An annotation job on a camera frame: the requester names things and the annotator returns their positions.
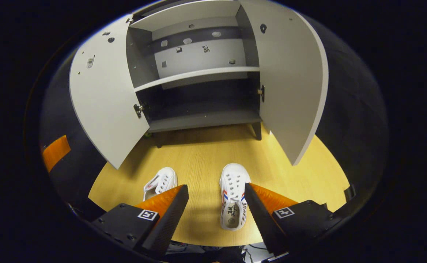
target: white cabinet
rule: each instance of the white cabinet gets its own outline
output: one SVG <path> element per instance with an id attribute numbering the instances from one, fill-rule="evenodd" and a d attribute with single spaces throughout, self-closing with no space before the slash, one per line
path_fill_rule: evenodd
<path id="1" fill-rule="evenodd" d="M 116 20 L 83 43 L 69 78 L 80 124 L 115 168 L 147 130 L 261 120 L 290 162 L 300 161 L 319 124 L 328 82 L 324 47 L 303 17 L 269 1 L 205 0 L 161 10 L 128 28 L 131 18 Z M 227 33 L 218 37 L 209 30 Z M 138 43 L 139 33 L 149 43 Z M 186 36 L 192 43 L 176 42 Z M 241 54 L 217 50 L 224 42 L 210 45 L 212 53 L 204 56 L 208 51 L 203 42 L 228 39 L 242 40 Z M 183 64 L 165 75 L 165 67 L 177 64 L 178 46 L 184 47 L 184 56 L 201 61 L 193 63 L 192 70 Z M 198 66 L 214 58 L 215 65 Z M 263 101 L 257 93 L 262 86 Z M 134 106 L 141 104 L 144 110 L 138 116 Z"/>

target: sneaker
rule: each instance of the sneaker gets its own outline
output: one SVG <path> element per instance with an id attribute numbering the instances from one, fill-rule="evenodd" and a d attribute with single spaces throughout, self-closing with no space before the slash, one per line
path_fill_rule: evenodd
<path id="1" fill-rule="evenodd" d="M 178 186 L 176 173 L 170 167 L 162 168 L 154 178 L 144 186 L 144 201 Z"/>
<path id="2" fill-rule="evenodd" d="M 235 231 L 244 226 L 247 209 L 244 199 L 245 183 L 251 183 L 251 179 L 242 165 L 230 163 L 223 168 L 220 177 L 223 203 L 220 225 L 225 230 Z"/>

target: open cabinet door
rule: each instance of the open cabinet door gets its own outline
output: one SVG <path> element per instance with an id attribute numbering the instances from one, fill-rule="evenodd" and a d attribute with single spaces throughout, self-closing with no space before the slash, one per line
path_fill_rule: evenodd
<path id="1" fill-rule="evenodd" d="M 297 12 L 266 0 L 240 0 L 257 44 L 264 101 L 260 116 L 297 165 L 311 142 L 327 95 L 324 46 Z"/>
<path id="2" fill-rule="evenodd" d="M 98 151 L 119 168 L 148 130 L 135 95 L 126 58 L 132 15 L 125 15 L 90 37 L 72 61 L 69 87 L 80 125 Z"/>

